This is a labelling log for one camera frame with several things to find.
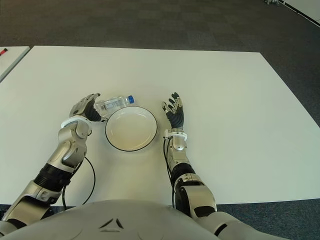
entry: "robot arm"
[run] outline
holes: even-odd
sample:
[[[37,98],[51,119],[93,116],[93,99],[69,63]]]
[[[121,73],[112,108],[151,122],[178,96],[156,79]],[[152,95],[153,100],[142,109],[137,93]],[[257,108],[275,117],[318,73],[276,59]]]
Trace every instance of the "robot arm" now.
[[[73,106],[58,133],[58,146],[36,178],[29,182],[0,221],[0,236],[52,215],[51,204],[57,202],[64,186],[87,153],[86,140],[91,134],[90,121],[101,121],[94,109],[91,94]]]
[[[171,124],[166,130],[169,139],[166,163],[170,183],[175,192],[175,208],[194,219],[199,225],[221,240],[284,240],[255,230],[225,212],[217,211],[215,198],[210,189],[193,170],[186,154],[187,135],[183,131],[184,112],[179,95],[175,92],[162,108]]]
[[[212,192],[195,173],[188,160],[182,101],[176,92],[172,94],[172,98],[173,100],[169,99],[172,105],[164,102],[162,108],[171,124],[171,130],[165,132],[165,138],[169,139],[166,162],[175,192],[175,208],[197,219],[217,211],[217,205]]]

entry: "water bottle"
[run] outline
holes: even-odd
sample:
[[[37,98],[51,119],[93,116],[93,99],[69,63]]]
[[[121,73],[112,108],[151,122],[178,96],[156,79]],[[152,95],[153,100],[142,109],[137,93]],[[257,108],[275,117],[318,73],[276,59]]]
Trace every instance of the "water bottle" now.
[[[122,109],[135,102],[133,96],[116,96],[104,101],[95,103],[95,109],[101,117],[109,118],[115,111]]]

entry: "white plate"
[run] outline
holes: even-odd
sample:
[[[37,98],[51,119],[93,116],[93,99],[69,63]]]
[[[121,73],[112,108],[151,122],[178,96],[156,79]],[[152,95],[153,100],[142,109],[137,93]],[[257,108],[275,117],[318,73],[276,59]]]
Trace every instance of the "white plate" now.
[[[119,150],[137,151],[155,137],[157,121],[153,114],[139,106],[127,106],[116,111],[105,125],[109,143]]]

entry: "table surface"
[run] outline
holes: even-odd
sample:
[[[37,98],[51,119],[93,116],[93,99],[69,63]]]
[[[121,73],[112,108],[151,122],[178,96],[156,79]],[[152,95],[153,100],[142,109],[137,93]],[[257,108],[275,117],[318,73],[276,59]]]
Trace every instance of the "table surface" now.
[[[102,100],[133,95],[158,132],[146,148],[123,152],[108,143],[103,123],[93,125],[89,202],[170,204],[161,102],[174,91],[187,155],[218,204],[320,198],[320,129],[260,53],[36,46],[0,85],[0,203],[11,204],[44,166],[73,104],[101,93]],[[91,171],[84,162],[67,205],[87,198]]]
[[[0,56],[0,82],[30,50],[28,46],[0,46],[0,51],[8,51]]]

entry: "wire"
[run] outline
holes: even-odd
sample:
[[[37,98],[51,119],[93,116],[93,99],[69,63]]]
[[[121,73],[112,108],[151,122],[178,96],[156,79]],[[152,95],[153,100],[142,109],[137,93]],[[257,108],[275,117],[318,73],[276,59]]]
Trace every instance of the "wire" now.
[[[84,205],[91,197],[92,193],[94,192],[94,189],[95,189],[95,186],[96,186],[96,172],[95,172],[95,169],[94,169],[94,166],[92,165],[92,163],[89,161],[89,159],[85,156],[84,157],[88,163],[90,164],[91,168],[92,168],[92,172],[93,172],[93,186],[92,186],[92,189],[91,189],[91,192],[90,192],[90,195],[87,197],[87,199],[82,203],[82,205]],[[74,172],[72,173],[71,175],[71,178],[76,174],[76,172],[79,170],[79,168],[81,167],[82,163],[84,161],[80,162],[79,165],[76,167],[76,169],[74,170]],[[65,185],[62,189],[62,204],[63,204],[63,208],[64,210],[67,210],[67,205],[66,205],[66,199],[65,199],[65,194],[66,194],[66,188],[67,188],[67,185]]]
[[[90,195],[87,197],[87,199],[82,203],[82,205],[84,205],[88,200],[89,198],[91,197],[92,193],[94,192],[95,190],[95,186],[96,186],[96,172],[95,172],[95,169],[94,169],[94,166],[92,165],[92,163],[89,161],[89,159],[85,156],[84,157],[88,163],[90,164],[91,168],[92,168],[92,172],[93,172],[93,186],[92,186],[92,189],[91,189],[91,192],[90,192]]]
[[[172,138],[169,139],[167,146],[166,146],[166,139],[163,141],[163,155],[164,155],[164,159],[165,159],[165,163],[166,163],[166,170],[168,172],[169,179],[170,179],[170,184],[171,184],[172,172],[170,170],[169,163],[168,163],[168,152],[169,152],[169,145],[170,145],[171,139]],[[175,207],[175,189],[174,189],[174,186],[172,186],[171,202],[172,202],[172,206]]]

